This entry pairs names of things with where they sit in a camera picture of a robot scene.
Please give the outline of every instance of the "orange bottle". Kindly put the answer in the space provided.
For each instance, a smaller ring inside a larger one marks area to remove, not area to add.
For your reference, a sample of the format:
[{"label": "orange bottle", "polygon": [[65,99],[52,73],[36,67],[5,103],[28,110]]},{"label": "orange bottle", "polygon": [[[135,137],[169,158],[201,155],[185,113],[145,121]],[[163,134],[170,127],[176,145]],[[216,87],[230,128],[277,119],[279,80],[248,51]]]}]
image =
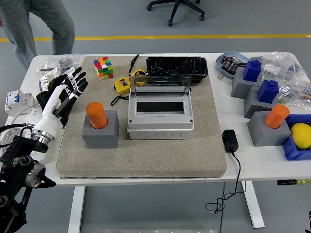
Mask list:
[{"label": "orange bottle", "polygon": [[95,129],[102,129],[108,124],[104,106],[99,102],[92,102],[86,107],[86,113],[91,125]]},{"label": "orange bottle", "polygon": [[272,129],[277,129],[283,123],[285,118],[289,115],[290,110],[282,104],[277,104],[273,107],[266,119],[266,125]]}]

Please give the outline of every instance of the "gray floor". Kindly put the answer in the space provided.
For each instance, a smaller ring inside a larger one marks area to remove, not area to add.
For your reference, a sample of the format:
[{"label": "gray floor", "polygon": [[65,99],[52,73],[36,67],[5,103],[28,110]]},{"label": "gray floor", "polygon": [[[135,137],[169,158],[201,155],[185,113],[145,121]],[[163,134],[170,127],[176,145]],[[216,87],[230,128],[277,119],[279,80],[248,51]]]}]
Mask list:
[{"label": "gray floor", "polygon": [[[120,35],[214,35],[214,34],[310,34],[311,1],[202,0],[205,21],[186,6],[180,6],[168,27],[172,4],[154,6],[148,12],[147,0],[64,0],[75,22],[76,36]],[[50,32],[40,19],[30,18],[35,37]],[[5,38],[0,30],[0,38]],[[50,42],[36,42],[37,53],[50,54]],[[156,52],[273,52],[293,53],[308,74],[311,73],[310,38],[228,38],[228,39],[150,39],[76,41],[74,53],[156,53]],[[25,71],[19,65],[10,43],[0,42],[0,125],[7,117],[4,101],[7,91],[20,87]],[[233,183],[226,183],[227,191]],[[304,232],[311,210],[309,185],[277,186],[276,181],[254,182],[265,221],[265,229],[252,229],[243,195],[226,202],[223,232]],[[218,229],[220,214],[204,208],[221,195],[221,183],[161,184],[89,187],[81,232],[96,229]],[[28,224],[20,232],[66,232],[73,188],[34,190],[27,209]]]}]

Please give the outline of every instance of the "jeans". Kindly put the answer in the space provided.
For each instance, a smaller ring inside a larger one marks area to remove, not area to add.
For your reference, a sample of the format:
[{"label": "jeans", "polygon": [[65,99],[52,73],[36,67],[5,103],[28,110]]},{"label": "jeans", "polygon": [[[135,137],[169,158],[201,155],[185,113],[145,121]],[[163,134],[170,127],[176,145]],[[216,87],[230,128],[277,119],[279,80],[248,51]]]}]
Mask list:
[{"label": "jeans", "polygon": [[70,54],[74,24],[61,0],[0,0],[4,33],[24,68],[27,70],[37,55],[29,12],[40,17],[52,31],[53,54]]}]

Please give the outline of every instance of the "yellow lemon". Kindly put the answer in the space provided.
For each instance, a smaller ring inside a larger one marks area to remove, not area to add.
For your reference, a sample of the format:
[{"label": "yellow lemon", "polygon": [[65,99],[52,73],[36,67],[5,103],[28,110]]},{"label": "yellow lemon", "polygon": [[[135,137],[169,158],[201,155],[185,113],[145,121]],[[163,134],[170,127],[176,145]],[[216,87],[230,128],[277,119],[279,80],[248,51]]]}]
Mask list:
[{"label": "yellow lemon", "polygon": [[291,128],[293,140],[298,149],[311,147],[311,127],[304,123],[294,124]]}]

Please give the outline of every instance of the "transparent lid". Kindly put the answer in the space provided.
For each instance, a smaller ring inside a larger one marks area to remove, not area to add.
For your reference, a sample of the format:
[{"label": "transparent lid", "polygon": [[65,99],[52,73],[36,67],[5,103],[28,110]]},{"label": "transparent lid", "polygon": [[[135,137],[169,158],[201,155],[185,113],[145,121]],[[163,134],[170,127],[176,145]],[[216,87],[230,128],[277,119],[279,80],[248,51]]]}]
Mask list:
[{"label": "transparent lid", "polygon": [[188,95],[191,76],[129,76],[131,95]]}]

